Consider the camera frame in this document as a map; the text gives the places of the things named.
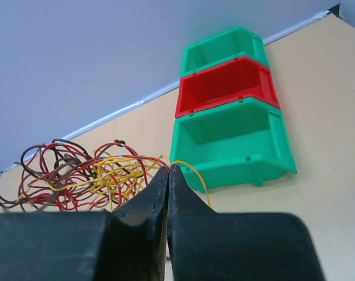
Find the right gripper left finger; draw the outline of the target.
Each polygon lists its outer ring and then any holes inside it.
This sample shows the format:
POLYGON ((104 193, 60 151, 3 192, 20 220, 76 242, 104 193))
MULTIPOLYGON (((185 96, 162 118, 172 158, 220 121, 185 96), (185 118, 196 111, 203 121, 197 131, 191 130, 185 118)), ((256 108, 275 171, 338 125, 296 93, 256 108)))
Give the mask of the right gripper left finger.
POLYGON ((163 280, 168 181, 113 212, 0 214, 0 280, 163 280))

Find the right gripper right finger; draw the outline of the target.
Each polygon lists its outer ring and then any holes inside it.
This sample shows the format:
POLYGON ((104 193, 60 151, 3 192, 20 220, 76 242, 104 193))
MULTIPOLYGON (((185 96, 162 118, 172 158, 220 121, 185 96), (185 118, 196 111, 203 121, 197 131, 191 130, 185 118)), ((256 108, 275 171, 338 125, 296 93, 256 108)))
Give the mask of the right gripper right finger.
POLYGON ((168 246, 175 280, 323 280, 310 232, 290 213, 217 213, 169 176, 168 246))

